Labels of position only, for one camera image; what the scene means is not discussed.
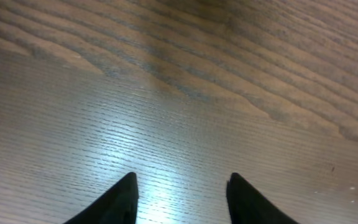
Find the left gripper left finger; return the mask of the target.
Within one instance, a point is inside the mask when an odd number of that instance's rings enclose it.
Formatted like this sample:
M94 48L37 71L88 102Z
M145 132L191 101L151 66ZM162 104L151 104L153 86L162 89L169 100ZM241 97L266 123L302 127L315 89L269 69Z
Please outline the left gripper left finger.
M138 199L137 176L129 172L64 224L135 224Z

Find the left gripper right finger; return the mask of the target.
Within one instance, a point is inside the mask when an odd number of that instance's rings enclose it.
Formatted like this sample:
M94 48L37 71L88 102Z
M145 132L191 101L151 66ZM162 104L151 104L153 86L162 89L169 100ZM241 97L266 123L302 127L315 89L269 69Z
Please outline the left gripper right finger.
M226 199L232 224L298 224L237 172L227 182Z

